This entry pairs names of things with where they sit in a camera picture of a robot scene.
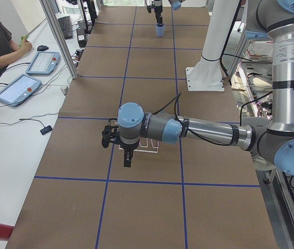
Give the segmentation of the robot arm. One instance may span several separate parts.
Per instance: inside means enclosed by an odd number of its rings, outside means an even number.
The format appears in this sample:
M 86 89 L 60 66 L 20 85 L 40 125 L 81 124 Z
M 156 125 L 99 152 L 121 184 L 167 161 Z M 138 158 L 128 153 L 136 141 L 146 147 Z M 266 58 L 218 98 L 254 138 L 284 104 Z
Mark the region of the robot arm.
M 125 103 L 118 110 L 113 134 L 124 150 L 125 167 L 131 165 L 142 137 L 171 144 L 190 137 L 238 146 L 294 175 L 294 1 L 250 1 L 247 28 L 265 32 L 273 41 L 272 120 L 251 118 L 237 126 L 147 113 L 136 103 Z
M 154 11 L 155 13 L 155 18 L 156 18 L 156 26 L 157 27 L 162 27 L 164 26 L 163 23 L 163 18 L 162 18 L 162 12 L 163 12 L 163 0 L 154 0 L 148 3 L 147 1 L 145 2 L 146 9 L 148 13 L 151 13 Z M 168 0 L 172 10 L 178 10 L 181 5 L 182 5 L 182 0 Z

